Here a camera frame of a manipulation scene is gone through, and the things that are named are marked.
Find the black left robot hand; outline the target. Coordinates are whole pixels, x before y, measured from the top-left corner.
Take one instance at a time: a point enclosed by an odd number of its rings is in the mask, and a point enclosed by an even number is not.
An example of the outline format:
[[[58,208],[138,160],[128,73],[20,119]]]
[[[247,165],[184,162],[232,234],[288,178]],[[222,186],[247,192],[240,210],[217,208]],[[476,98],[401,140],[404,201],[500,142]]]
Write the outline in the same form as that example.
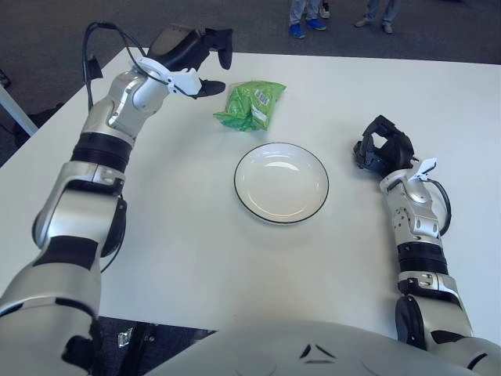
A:
[[[232,34],[232,29],[164,29],[147,53],[153,73],[142,87],[146,97],[161,101],[170,93],[181,93],[196,99],[224,92],[225,83],[202,79],[198,70],[211,50],[223,69],[231,67]]]

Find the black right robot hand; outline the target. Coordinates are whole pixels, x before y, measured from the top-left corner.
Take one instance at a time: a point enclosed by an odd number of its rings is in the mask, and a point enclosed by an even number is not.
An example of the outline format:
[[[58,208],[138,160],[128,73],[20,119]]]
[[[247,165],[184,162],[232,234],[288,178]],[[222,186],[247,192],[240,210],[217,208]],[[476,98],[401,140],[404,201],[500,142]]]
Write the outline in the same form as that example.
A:
[[[414,156],[409,137],[385,116],[377,116],[365,129],[362,139],[353,146],[356,165],[386,176],[400,169],[411,168]]]

